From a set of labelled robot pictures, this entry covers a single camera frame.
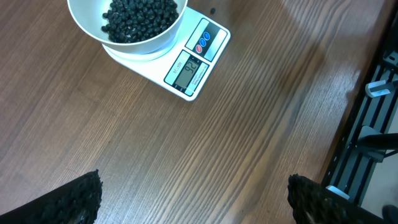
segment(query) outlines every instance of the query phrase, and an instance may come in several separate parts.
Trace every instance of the digital scale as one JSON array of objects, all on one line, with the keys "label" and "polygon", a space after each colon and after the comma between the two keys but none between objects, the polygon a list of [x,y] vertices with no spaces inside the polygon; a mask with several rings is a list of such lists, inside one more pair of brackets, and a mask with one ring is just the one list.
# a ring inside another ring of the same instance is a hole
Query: digital scale
[{"label": "digital scale", "polygon": [[136,55],[103,47],[115,61],[184,100],[192,101],[230,38],[227,29],[187,7],[174,39],[155,52]]}]

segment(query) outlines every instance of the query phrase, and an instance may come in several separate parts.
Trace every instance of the blue button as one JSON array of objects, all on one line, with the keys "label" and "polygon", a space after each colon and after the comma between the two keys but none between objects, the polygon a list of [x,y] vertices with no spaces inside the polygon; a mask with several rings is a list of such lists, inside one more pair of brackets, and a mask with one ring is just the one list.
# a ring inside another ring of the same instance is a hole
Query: blue button
[{"label": "blue button", "polygon": [[206,41],[203,38],[199,40],[199,43],[202,47],[206,46]]},{"label": "blue button", "polygon": [[203,37],[205,38],[205,40],[210,40],[210,34],[207,32],[203,33]]}]

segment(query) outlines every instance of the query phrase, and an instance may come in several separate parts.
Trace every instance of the white floor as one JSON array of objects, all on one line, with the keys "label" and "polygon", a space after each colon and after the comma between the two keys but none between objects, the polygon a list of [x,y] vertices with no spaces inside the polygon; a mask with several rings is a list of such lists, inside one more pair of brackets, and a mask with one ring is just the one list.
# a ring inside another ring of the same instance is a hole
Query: white floor
[{"label": "white floor", "polygon": [[[398,110],[391,124],[389,133],[398,133]],[[382,217],[384,205],[398,207],[398,154],[385,158],[376,164],[372,179],[362,202],[362,208]]]}]

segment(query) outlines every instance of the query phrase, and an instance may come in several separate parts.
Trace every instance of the bowl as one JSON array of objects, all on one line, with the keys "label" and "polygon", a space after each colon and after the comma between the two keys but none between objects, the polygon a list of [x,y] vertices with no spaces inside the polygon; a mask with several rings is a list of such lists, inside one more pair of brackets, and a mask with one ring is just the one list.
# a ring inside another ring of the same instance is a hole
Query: bowl
[{"label": "bowl", "polygon": [[188,0],[174,0],[177,3],[177,20],[163,33],[142,41],[131,44],[114,43],[108,39],[108,33],[101,30],[102,26],[108,24],[102,14],[110,8],[112,0],[67,0],[70,14],[78,26],[92,38],[100,41],[103,45],[128,54],[147,54],[161,48],[165,43],[173,39],[180,28],[183,13],[187,7]]}]

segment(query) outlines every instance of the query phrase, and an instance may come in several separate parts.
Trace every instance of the brown wooden surface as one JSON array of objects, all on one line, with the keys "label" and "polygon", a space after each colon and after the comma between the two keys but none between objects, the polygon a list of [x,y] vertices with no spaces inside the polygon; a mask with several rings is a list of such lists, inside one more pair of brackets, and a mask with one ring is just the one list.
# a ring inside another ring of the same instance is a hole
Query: brown wooden surface
[{"label": "brown wooden surface", "polygon": [[95,169],[97,223],[292,223],[393,0],[191,0],[232,39],[187,103],[122,67],[66,0],[0,1],[0,213]]}]

